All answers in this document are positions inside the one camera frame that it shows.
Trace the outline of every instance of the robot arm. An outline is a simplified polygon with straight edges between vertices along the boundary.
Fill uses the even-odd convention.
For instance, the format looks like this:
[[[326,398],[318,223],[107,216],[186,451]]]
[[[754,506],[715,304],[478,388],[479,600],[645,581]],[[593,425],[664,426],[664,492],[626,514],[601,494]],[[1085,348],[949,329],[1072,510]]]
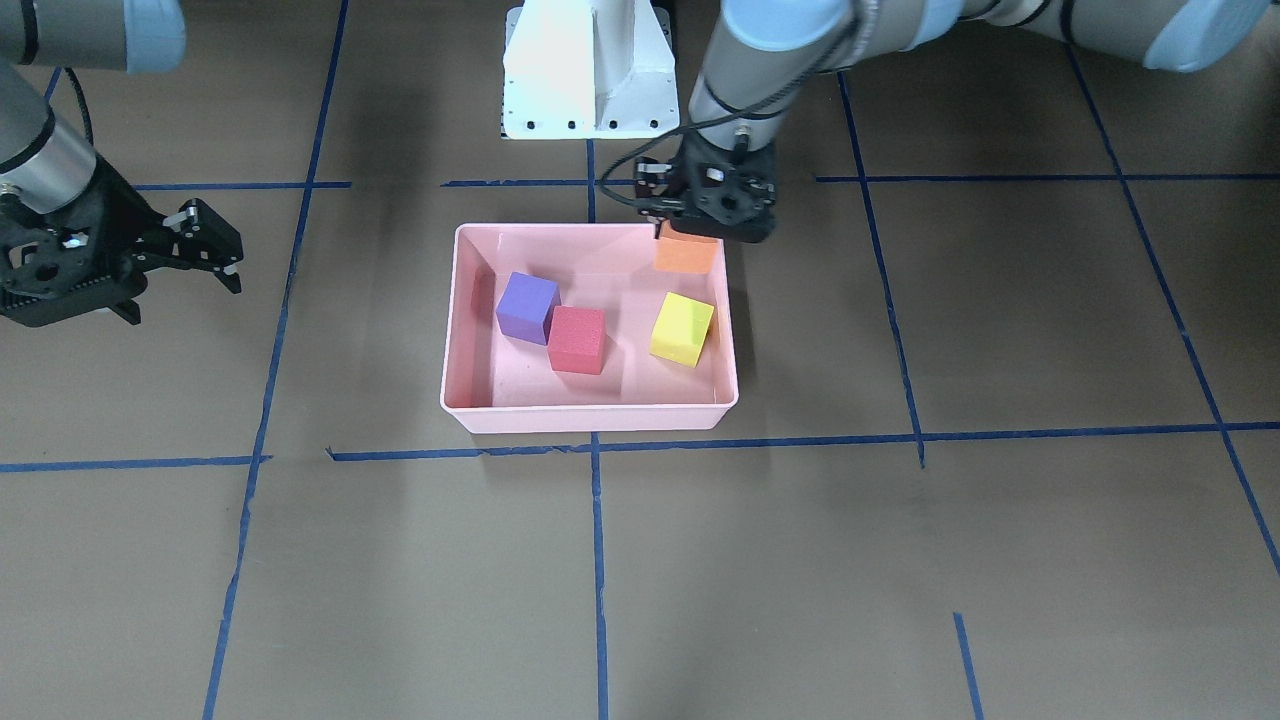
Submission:
[[[164,72],[184,47],[173,0],[0,0],[0,315],[38,327],[105,307],[137,324],[160,266],[241,291],[234,228],[198,199],[152,210],[10,67]]]
[[[1151,69],[1206,68],[1271,0],[723,0],[689,104],[690,123],[636,149],[602,192],[681,231],[759,242],[772,232],[774,149],[795,91],[818,73],[911,50],[959,20],[1021,27]],[[676,156],[643,156],[680,136]],[[635,197],[604,182],[635,160]]]

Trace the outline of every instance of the orange cube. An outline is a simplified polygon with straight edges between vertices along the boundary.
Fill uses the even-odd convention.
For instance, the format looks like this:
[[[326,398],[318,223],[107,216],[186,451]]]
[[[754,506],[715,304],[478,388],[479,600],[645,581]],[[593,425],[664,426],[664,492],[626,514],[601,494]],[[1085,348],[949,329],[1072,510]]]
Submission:
[[[718,240],[682,233],[672,229],[671,223],[663,223],[662,232],[658,234],[658,254],[653,266],[667,273],[705,275],[712,272],[718,252]]]

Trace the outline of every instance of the blue tape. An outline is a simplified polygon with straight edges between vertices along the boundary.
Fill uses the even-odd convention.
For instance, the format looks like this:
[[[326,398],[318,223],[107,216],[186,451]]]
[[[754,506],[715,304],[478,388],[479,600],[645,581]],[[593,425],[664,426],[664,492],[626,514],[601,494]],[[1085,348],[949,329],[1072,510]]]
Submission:
[[[915,450],[924,468],[924,439],[920,437],[920,416],[915,410],[915,392],[911,389],[911,373],[906,366],[906,348],[902,346],[902,333],[897,327],[897,309],[893,306],[893,290],[888,282],[888,269],[884,265],[884,250],[881,247],[879,228],[876,224],[876,208],[872,204],[872,188],[867,182],[867,167],[863,164],[863,149],[858,142],[858,126],[854,123],[854,109],[849,101],[849,85],[845,73],[836,74],[840,86],[840,101],[845,109],[845,124],[849,126],[849,142],[854,149],[854,163],[858,165],[859,184],[863,191],[863,205],[867,209],[867,224],[872,233],[872,249],[876,251],[876,266],[879,269],[881,284],[884,288],[884,309],[888,313],[888,327],[893,332],[893,345],[897,347],[897,364],[902,370],[902,389],[906,393],[906,411],[911,416],[911,432],[915,433]]]
[[[814,176],[814,182],[851,184],[863,182],[859,176]],[[1009,176],[869,176],[869,183],[966,183],[966,182],[1117,182],[1115,174],[1009,174]],[[1280,173],[1178,173],[1124,176],[1140,182],[1215,182],[1215,181],[1280,181]]]
[[[352,187],[351,181],[325,181],[325,182],[178,182],[178,183],[154,183],[154,184],[136,184],[133,190],[138,192],[147,191],[166,191],[166,190],[180,190],[180,191],[200,191],[200,190],[306,190],[307,187],[312,190],[349,190]]]
[[[1124,176],[1128,181],[1165,182],[1165,181],[1280,181],[1280,173],[1179,173],[1179,174],[1140,174]]]
[[[1093,94],[1089,91],[1089,83],[1084,78],[1084,69],[1080,67],[1079,59],[1075,56],[1075,50],[1070,45],[1064,45],[1066,49],[1066,56],[1071,63],[1071,70],[1075,73],[1075,79],[1080,85],[1080,92],[1084,95],[1084,100],[1089,106],[1089,113],[1093,115],[1093,122],[1098,127],[1098,133],[1102,136],[1102,145],[1106,147],[1107,155],[1111,158],[1111,164],[1115,168],[1116,177],[1120,178],[1120,187],[1124,190],[1125,201],[1129,204],[1129,211],[1133,214],[1133,222],[1138,227],[1138,236],[1142,238],[1142,246],[1147,251],[1147,259],[1151,261],[1151,269],[1156,274],[1156,281],[1160,283],[1160,291],[1165,296],[1165,304],[1169,305],[1169,313],[1174,318],[1174,323],[1178,325],[1178,332],[1183,337],[1183,346],[1187,348],[1187,357],[1190,360],[1192,369],[1196,372],[1196,379],[1199,382],[1201,391],[1204,393],[1204,401],[1208,402],[1210,413],[1213,415],[1213,423],[1216,424],[1219,433],[1222,436],[1222,445],[1226,447],[1226,455],[1231,460],[1231,468],[1235,470],[1235,477],[1240,483],[1240,489],[1244,491],[1245,501],[1249,505],[1249,510],[1253,512],[1253,520],[1258,525],[1258,532],[1262,534],[1262,543],[1267,548],[1267,553],[1271,556],[1271,564],[1275,568],[1277,575],[1280,575],[1280,551],[1276,550],[1275,539],[1271,537],[1271,530],[1267,527],[1266,518],[1262,515],[1262,509],[1258,506],[1257,497],[1253,495],[1253,487],[1249,483],[1249,478],[1244,473],[1244,466],[1240,464],[1240,459],[1235,452],[1235,443],[1231,442],[1231,433],[1222,421],[1222,413],[1219,410],[1217,401],[1213,398],[1213,391],[1210,388],[1208,377],[1204,374],[1204,368],[1201,365],[1199,355],[1196,352],[1196,345],[1192,342],[1190,332],[1187,329],[1187,323],[1183,322],[1183,314],[1178,310],[1178,302],[1174,301],[1174,292],[1169,287],[1169,281],[1165,278],[1165,270],[1160,265],[1160,259],[1156,256],[1156,247],[1151,242],[1151,234],[1147,232],[1147,224],[1142,219],[1142,213],[1138,210],[1138,201],[1133,196],[1133,190],[1129,187],[1129,182],[1125,179],[1124,169],[1120,165],[1120,156],[1116,154],[1115,145],[1111,142],[1111,136],[1107,133],[1106,126],[1102,123],[1102,114],[1098,111],[1097,102],[1093,100]]]
[[[1228,423],[1229,430],[1280,430],[1280,421]],[[1183,425],[1117,425],[1096,428],[1037,428],[1011,430],[960,430],[950,433],[888,433],[865,436],[812,436],[782,438],[668,439],[600,443],[600,452],[658,452],[663,450],[748,450],[769,447],[826,447],[844,445],[895,445],[929,442],[979,442],[995,439],[1052,439],[1073,437],[1164,436],[1217,433],[1213,423]],[[480,457],[512,455],[588,454],[590,445],[544,445],[515,447],[458,447],[443,450],[393,450],[375,452],[325,452],[335,462],[370,462],[389,460],[436,460],[447,457]]]
[[[45,102],[54,99],[54,91],[58,90],[58,81],[63,77],[61,68],[54,68],[54,73],[49,76],[49,86],[45,87]]]
[[[271,363],[266,377],[266,388],[262,393],[262,420],[253,439],[253,461],[250,464],[248,479],[244,483],[244,503],[241,506],[239,539],[236,550],[236,571],[227,585],[227,596],[223,601],[223,618],[218,625],[214,664],[209,673],[209,689],[205,693],[204,720],[212,720],[214,708],[218,703],[218,687],[221,682],[223,664],[227,659],[227,639],[230,635],[232,615],[236,610],[236,593],[239,588],[241,570],[244,566],[244,544],[248,541],[248,524],[252,516],[250,506],[253,501],[253,495],[257,492],[257,478],[261,468],[260,457],[266,445],[266,428],[271,420],[275,380],[280,369],[280,357],[284,352],[284,332],[289,324],[289,300],[293,293],[293,281],[298,270],[298,254],[302,250],[302,238],[306,234],[307,214],[311,211],[311,195],[315,190],[316,172],[320,165],[320,149],[324,145],[324,129],[329,117],[329,104],[333,100],[334,81],[338,76],[338,60],[342,56],[342,40],[347,27],[348,3],[349,0],[342,0],[342,5],[338,9],[338,27],[334,31],[333,51],[329,56],[329,72],[325,79],[324,97],[320,101],[320,118],[316,120],[315,141],[311,146],[311,164],[307,168],[307,182],[302,191],[302,206],[298,209],[298,225],[297,232],[293,234],[293,252],[289,258],[288,277],[284,282],[284,295],[280,300],[280,315],[275,327],[275,343],[271,348]]]
[[[1280,423],[1228,423],[1226,429],[1234,432],[1280,430]]]
[[[543,445],[516,447],[457,447],[445,450],[392,450],[381,452],[325,452],[334,462],[371,462],[388,460],[442,460],[447,457],[508,457],[515,455],[550,455],[553,452],[590,452],[590,445]]]
[[[591,433],[591,519],[595,555],[595,700],[609,720],[609,641],[604,624],[604,518],[600,509],[600,433]]]
[[[270,460],[270,455],[262,461]],[[63,462],[0,462],[0,473],[64,473],[77,470],[145,470],[151,468],[200,468],[248,465],[250,455],[225,457],[152,457],[145,460],[69,460]]]
[[[586,141],[586,222],[595,222],[595,141]]]
[[[964,615],[952,612],[956,624],[956,641],[960,643],[960,659],[964,661],[964,675],[969,682],[969,702],[973,705],[974,720],[984,720],[982,712],[982,693],[978,692],[978,674],[973,670],[973,653],[969,652],[969,633],[964,628]]]
[[[608,442],[600,446],[603,452],[653,452],[659,450],[744,450],[760,447],[823,447],[838,445],[891,445],[914,443],[915,434],[884,436],[832,436],[832,437],[791,437],[791,438],[746,438],[746,439],[673,439],[653,442]]]
[[[605,184],[623,186],[631,184],[626,179],[611,179]],[[566,179],[458,179],[442,183],[440,187],[594,187],[595,178],[566,178]]]

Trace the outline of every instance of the pink tray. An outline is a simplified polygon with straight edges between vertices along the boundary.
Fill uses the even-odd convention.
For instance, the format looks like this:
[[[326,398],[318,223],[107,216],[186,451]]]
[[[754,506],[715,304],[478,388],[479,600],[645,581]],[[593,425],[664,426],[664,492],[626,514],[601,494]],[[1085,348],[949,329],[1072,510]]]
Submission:
[[[440,406],[472,433],[713,428],[737,402],[724,247],[707,275],[654,270],[655,247],[649,223],[460,227]],[[557,373],[545,347],[498,331],[515,272],[556,281],[564,305],[604,310],[600,375]],[[649,355],[667,292],[716,306],[698,368]]]

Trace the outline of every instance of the brown floor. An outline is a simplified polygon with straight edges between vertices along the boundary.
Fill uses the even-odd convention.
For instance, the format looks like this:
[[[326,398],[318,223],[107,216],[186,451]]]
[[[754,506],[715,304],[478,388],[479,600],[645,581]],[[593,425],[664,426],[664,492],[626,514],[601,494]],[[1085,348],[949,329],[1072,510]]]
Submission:
[[[965,24],[813,79],[739,406],[472,437],[453,229],[636,220],[630,143],[498,137],[512,4],[193,0],[177,72],[81,73],[246,290],[0,325],[0,716],[1275,716],[1280,9],[1194,76]]]

